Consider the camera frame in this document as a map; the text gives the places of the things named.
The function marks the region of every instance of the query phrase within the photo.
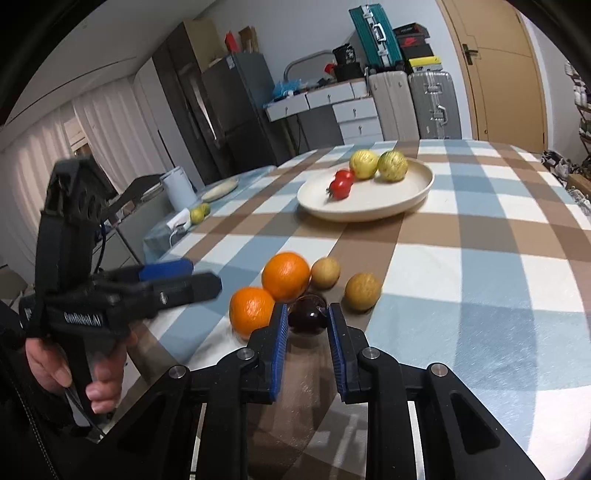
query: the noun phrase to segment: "cherry tomato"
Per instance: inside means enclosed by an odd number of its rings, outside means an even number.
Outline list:
[[[338,170],[335,173],[336,180],[349,180],[353,182],[355,180],[355,174],[350,170]]]
[[[353,183],[351,181],[335,179],[332,182],[330,182],[330,185],[326,191],[335,200],[343,200],[349,196],[352,185]]]

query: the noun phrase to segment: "table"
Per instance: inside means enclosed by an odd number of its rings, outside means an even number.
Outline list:
[[[238,186],[235,190],[230,192],[225,197],[222,197],[219,200],[215,200],[211,203],[212,211],[215,211],[221,208],[230,200],[234,199],[235,197],[239,196],[245,189],[247,189],[252,183],[257,181],[259,178],[264,177],[270,171],[274,170],[275,166],[268,166],[268,167],[261,167],[256,168],[251,171],[247,171],[245,173],[241,173],[235,175],[231,178],[238,178]],[[197,196],[199,198],[199,203],[201,202],[201,196],[214,188],[221,183],[228,181],[229,179],[223,179],[208,185],[203,190],[197,192]],[[177,212],[173,212],[167,215],[164,219],[160,220],[156,225],[154,225],[148,233],[146,233],[144,237],[144,256],[146,259],[146,263],[154,263],[160,257],[162,257],[170,248],[170,244],[172,243],[175,245],[181,238],[182,235],[174,235],[172,238],[170,237],[170,229],[167,227],[166,223],[172,219]]]
[[[319,170],[359,148],[381,153],[394,146],[436,175],[415,211],[346,225],[298,208],[297,190]],[[158,371],[176,361],[191,369],[213,365],[243,346],[229,326],[229,299],[240,287],[260,285],[267,260],[286,250],[310,264],[329,254],[339,260],[342,274],[329,301],[340,300],[352,274],[372,271],[384,281],[378,304],[346,314],[370,345],[405,364],[447,364],[547,479],[574,467],[591,426],[591,226],[533,155],[433,140],[346,145],[294,158],[163,257],[184,256],[196,271],[213,270],[224,290],[215,301],[144,326],[142,341]],[[290,335],[278,402],[249,408],[250,476],[363,476],[366,415],[364,405],[345,406],[336,396],[327,336]]]

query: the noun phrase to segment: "silver suitcase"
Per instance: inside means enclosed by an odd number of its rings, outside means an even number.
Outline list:
[[[421,138],[462,138],[452,76],[448,72],[419,72],[408,81]]]
[[[417,116],[404,72],[370,75],[369,88],[374,96],[384,140],[418,140]]]

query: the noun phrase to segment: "dark red fruit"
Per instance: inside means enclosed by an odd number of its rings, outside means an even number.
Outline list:
[[[343,200],[351,193],[351,186],[353,183],[349,180],[333,180],[330,182],[328,189],[326,190],[332,198],[335,200]]]
[[[287,323],[294,333],[317,335],[327,326],[326,300],[313,293],[299,297],[289,308]]]

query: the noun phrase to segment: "white plate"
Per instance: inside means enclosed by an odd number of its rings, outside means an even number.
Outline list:
[[[404,212],[419,204],[433,185],[432,170],[423,162],[408,159],[404,180],[389,183],[375,178],[355,181],[350,195],[344,200],[329,199],[326,189],[335,172],[347,168],[346,163],[323,170],[304,183],[297,200],[312,215],[333,222],[367,222]]]
[[[201,195],[202,202],[213,202],[222,197],[225,197],[228,193],[238,187],[238,179],[227,179],[220,185],[216,185],[211,190],[208,190]]]

